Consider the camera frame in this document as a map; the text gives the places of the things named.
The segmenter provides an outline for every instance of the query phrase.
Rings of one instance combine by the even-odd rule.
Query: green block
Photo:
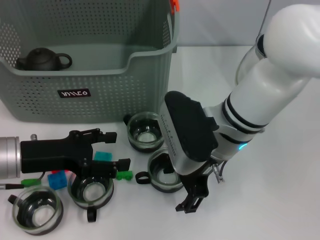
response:
[[[125,179],[127,181],[130,181],[133,178],[134,178],[134,174],[133,174],[132,171],[118,171],[116,173],[116,179],[117,180]]]
[[[41,185],[41,181],[38,180],[37,178],[29,178],[29,179],[22,180],[21,184],[25,185],[26,187],[31,187],[31,186]]]

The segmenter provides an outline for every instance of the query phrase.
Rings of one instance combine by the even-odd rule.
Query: teapot spout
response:
[[[18,58],[16,60],[16,66],[18,69],[23,69],[26,66],[27,59],[26,58]]]

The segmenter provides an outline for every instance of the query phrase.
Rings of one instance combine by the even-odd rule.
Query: black stripe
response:
[[[256,124],[253,124],[245,119],[243,119],[237,112],[236,110],[234,109],[234,107],[232,106],[231,104],[231,100],[230,100],[230,96],[231,94],[228,96],[227,100],[226,100],[226,104],[228,105],[231,113],[235,116],[236,119],[238,119],[241,123],[243,123],[244,125],[247,125],[248,127],[250,128],[253,128],[253,129],[263,129],[265,126],[267,126],[268,124],[266,125],[256,125]]]
[[[226,100],[224,100],[223,104],[222,104],[222,113],[224,115],[224,117],[226,118],[226,120],[233,126],[235,127],[237,130],[239,130],[240,132],[244,133],[244,134],[257,134],[260,131],[250,131],[245,129],[244,127],[240,126],[239,124],[237,124],[235,121],[232,120],[232,118],[228,115],[228,112],[226,110]]]
[[[220,135],[225,140],[228,140],[230,143],[233,143],[233,144],[247,144],[247,143],[249,143],[251,141],[251,140],[249,140],[249,141],[238,141],[238,140],[235,140],[232,137],[229,137],[228,135],[225,135],[223,133],[220,133]]]

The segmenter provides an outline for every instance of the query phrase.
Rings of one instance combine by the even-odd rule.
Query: blue block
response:
[[[50,188],[54,190],[63,189],[68,185],[65,171],[59,171],[48,175]]]
[[[112,153],[103,152],[103,151],[97,151],[97,152],[95,152],[93,160],[111,162],[112,161]]]

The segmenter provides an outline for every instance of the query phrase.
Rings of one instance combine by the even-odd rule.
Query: gray plastic basket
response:
[[[179,34],[173,9],[169,0],[0,1],[0,99],[27,122],[114,122],[157,113]],[[18,57],[39,47],[69,54],[73,65],[15,69]],[[79,89],[91,96],[58,94]]]

